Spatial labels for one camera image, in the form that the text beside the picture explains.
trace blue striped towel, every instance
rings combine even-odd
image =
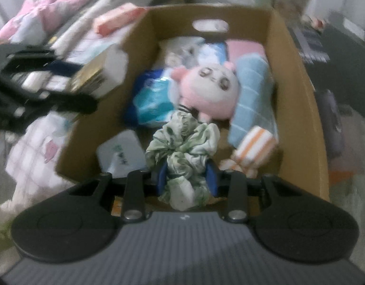
[[[269,77],[268,62],[257,53],[248,54],[237,60],[236,71],[242,90],[230,123],[228,142],[237,148],[256,125],[277,137],[271,105],[274,83]]]

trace pillow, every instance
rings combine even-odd
[[[227,51],[229,55],[229,61],[236,64],[238,58],[247,55],[249,53],[258,53],[263,58],[265,58],[264,47],[260,43],[252,41],[240,41],[240,40],[228,40]]]

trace pink plush toy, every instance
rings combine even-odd
[[[199,120],[226,120],[234,114],[239,82],[231,64],[207,64],[193,69],[175,68],[171,78],[180,82],[180,104],[199,111]]]

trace black object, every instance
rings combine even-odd
[[[34,260],[64,263],[91,256],[125,224],[149,218],[145,197],[162,191],[152,176],[146,170],[131,172],[127,179],[101,174],[74,186],[21,213],[12,225],[13,241]],[[228,196],[220,215],[231,223],[248,224],[263,245],[284,258],[339,260],[350,254],[358,238],[358,226],[348,213],[278,177],[248,179],[240,172],[216,170],[211,183],[219,195]],[[269,198],[255,218],[248,215],[247,194]],[[120,218],[109,213],[114,196],[123,196]]]
[[[72,76],[82,65],[57,60],[54,51],[41,46],[0,45],[0,129],[23,134],[37,118],[50,110],[90,114],[97,101],[90,95],[48,90],[31,93],[10,80],[14,73],[51,71]]]
[[[277,177],[264,177],[263,187],[272,203],[256,218],[255,231],[271,251],[308,263],[351,254],[359,232],[348,213]]]
[[[339,113],[336,98],[330,90],[315,91],[314,96],[320,114],[327,159],[331,160],[340,156],[345,148],[341,114]]]
[[[18,250],[53,263],[98,252],[116,233],[115,219],[100,207],[109,183],[111,174],[101,174],[21,213],[12,225]]]

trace metal screw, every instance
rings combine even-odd
[[[233,210],[228,214],[229,218],[234,221],[241,221],[247,218],[247,213],[242,210]]]
[[[18,109],[15,110],[14,117],[20,118],[24,114],[24,112],[25,112],[25,108],[19,107]]]
[[[139,210],[128,210],[124,212],[124,217],[127,220],[138,220],[143,216],[143,213],[141,213]]]
[[[50,95],[50,93],[48,91],[43,91],[40,93],[39,97],[40,99],[44,100],[46,99],[48,96]]]

